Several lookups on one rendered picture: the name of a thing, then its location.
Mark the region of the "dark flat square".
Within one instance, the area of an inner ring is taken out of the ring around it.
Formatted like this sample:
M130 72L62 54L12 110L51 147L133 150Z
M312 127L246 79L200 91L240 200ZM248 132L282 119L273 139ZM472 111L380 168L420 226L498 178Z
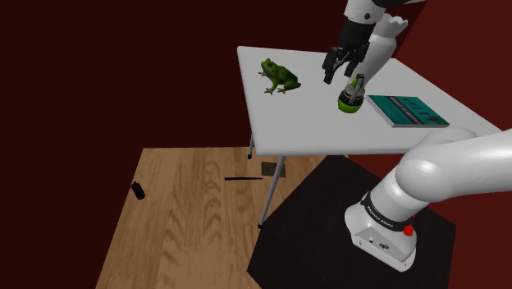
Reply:
M261 175L265 177L272 177L277 169L277 163L261 162ZM280 177L286 177L286 167L282 165Z

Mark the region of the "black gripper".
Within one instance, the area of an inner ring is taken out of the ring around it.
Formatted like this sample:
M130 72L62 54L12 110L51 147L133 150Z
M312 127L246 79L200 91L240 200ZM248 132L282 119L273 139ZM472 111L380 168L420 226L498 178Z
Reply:
M344 75L351 77L354 69L364 60L369 39L376 23L358 23L346 17L339 38L340 47L330 47L323 61L322 69L325 72L324 82L330 84L336 70L345 62L345 51L348 54L348 65Z

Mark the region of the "green and black round tool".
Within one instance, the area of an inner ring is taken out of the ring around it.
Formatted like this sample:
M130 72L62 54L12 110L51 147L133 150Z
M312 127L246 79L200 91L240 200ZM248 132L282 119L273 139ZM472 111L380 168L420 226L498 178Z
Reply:
M363 104L364 86L363 74L358 74L352 81L349 81L338 98L338 109L346 113L357 112Z

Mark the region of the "teal book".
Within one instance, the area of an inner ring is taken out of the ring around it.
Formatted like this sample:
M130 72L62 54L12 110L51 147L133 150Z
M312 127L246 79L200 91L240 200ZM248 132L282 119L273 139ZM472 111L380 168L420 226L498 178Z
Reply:
M367 95L367 101L396 128L444 128L450 123L418 97Z

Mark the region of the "white vase with jagged rim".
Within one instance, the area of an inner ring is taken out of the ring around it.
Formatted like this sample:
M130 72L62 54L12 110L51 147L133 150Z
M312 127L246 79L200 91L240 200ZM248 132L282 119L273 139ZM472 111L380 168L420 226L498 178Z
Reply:
M400 16L385 13L375 26L364 60L354 69L350 77L351 85L357 83L357 75L363 75L363 87L389 61L396 49L396 37L408 26L409 22Z

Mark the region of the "black robot stand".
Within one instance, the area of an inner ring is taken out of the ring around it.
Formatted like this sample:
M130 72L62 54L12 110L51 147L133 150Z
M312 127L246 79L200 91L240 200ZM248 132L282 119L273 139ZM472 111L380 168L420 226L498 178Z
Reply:
M247 272L261 289L449 289L454 223L425 208L403 273L353 245L346 209L378 182L343 156L325 157L263 223Z

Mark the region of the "white table with metal legs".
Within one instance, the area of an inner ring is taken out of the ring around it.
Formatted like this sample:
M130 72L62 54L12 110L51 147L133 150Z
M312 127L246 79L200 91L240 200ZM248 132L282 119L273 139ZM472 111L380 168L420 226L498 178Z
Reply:
M391 127L368 105L355 113L340 111L337 99L345 77L337 76L331 85L323 81L322 53L240 46L237 56L251 142L259 156L405 155L427 134L424 128ZM285 94L277 89L265 93L272 82L259 72L260 63L267 58L295 74L302 85ZM395 59L369 81L367 91L418 97L449 126L471 130L478 137L502 131Z

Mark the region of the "green frog figure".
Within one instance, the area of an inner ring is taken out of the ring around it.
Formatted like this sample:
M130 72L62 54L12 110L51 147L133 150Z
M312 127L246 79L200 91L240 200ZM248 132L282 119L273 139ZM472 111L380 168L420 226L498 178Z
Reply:
M270 58L260 63L262 71L259 72L260 76L267 77L272 82L271 88L266 88L265 93L273 94L277 89L278 93L285 94L289 90L298 89L302 84L299 82L298 77L284 66L277 65Z

